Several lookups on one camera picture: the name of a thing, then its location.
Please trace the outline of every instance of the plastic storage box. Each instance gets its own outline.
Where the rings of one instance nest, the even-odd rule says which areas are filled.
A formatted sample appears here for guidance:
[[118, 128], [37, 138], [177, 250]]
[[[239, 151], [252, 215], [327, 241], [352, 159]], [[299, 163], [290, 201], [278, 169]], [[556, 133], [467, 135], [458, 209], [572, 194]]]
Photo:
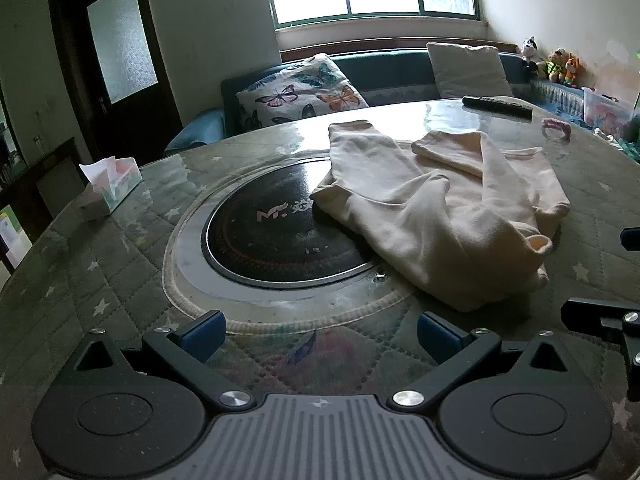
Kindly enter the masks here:
[[584, 90], [584, 122], [619, 139], [625, 124], [631, 118], [634, 106], [624, 101], [615, 102], [590, 88], [582, 89]]

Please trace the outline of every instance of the door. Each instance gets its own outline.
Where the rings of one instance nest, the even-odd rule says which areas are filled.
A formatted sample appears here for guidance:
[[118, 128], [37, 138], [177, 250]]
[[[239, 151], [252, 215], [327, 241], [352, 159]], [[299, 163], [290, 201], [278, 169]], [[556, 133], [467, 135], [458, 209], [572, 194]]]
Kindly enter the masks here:
[[69, 95], [94, 158], [161, 158], [182, 125], [148, 0], [49, 0]]

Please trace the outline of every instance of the metal screw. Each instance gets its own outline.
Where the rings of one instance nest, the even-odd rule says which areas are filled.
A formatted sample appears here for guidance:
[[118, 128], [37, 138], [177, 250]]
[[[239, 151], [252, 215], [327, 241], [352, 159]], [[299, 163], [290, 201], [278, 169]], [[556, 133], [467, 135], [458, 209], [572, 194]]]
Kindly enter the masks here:
[[220, 403], [225, 406], [231, 406], [237, 408], [239, 406], [245, 406], [251, 402], [251, 395], [247, 392], [238, 392], [231, 390], [220, 395]]
[[424, 402], [424, 395], [413, 390], [403, 390], [394, 394], [393, 400], [400, 406], [418, 406]]

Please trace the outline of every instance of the blue gripper pad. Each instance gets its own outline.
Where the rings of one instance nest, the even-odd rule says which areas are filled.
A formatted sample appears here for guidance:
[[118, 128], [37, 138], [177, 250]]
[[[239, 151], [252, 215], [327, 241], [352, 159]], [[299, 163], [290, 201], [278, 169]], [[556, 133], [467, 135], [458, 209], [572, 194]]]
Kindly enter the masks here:
[[438, 364], [453, 357], [471, 342], [467, 332], [431, 313], [418, 318], [418, 342]]
[[168, 337], [191, 357], [204, 363], [225, 342], [225, 315], [212, 310]]

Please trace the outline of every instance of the butterfly print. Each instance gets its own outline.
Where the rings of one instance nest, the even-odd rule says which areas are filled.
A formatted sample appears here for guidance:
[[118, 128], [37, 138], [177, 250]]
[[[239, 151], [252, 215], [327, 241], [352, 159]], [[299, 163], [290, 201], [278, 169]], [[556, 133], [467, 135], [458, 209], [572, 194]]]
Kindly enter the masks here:
[[310, 57], [309, 59], [303, 59], [298, 63], [294, 63], [292, 65], [284, 67], [284, 70], [295, 70], [297, 68], [304, 66], [306, 63], [311, 63], [315, 58], [316, 56]]
[[293, 77], [301, 83], [314, 86], [316, 88], [322, 88], [323, 86], [332, 85], [338, 81], [338, 78], [334, 74], [332, 74], [329, 65], [324, 62], [321, 63], [318, 67], [317, 75], [297, 74]]
[[360, 98], [355, 94], [353, 88], [347, 85], [342, 87], [340, 94], [319, 94], [316, 97], [327, 103], [334, 112], [341, 112], [347, 110], [350, 105], [360, 104]]
[[262, 123], [260, 119], [258, 119], [258, 110], [254, 110], [253, 115], [244, 120], [244, 130], [250, 132], [252, 130], [260, 130], [261, 128]]
[[292, 103], [298, 100], [298, 94], [295, 93], [293, 85], [287, 86], [282, 92], [276, 95], [267, 95], [264, 97], [258, 97], [255, 102], [266, 104], [271, 108], [277, 108], [284, 103]]
[[257, 90], [258, 88], [260, 88], [261, 86], [265, 86], [267, 83], [272, 83], [272, 82], [276, 81], [276, 76], [277, 76], [277, 74], [268, 75], [267, 77], [263, 77], [262, 79], [260, 79], [260, 81], [256, 81], [254, 84], [249, 85], [244, 90], [245, 91], [249, 91], [249, 92], [253, 92], [254, 90]]
[[[314, 106], [309, 103], [304, 108], [302, 108], [302, 117], [301, 119], [308, 119], [309, 117], [315, 117], [316, 110], [314, 110]], [[274, 117], [271, 119], [274, 124], [284, 124], [284, 123], [292, 123], [296, 119], [289, 119], [288, 117]]]

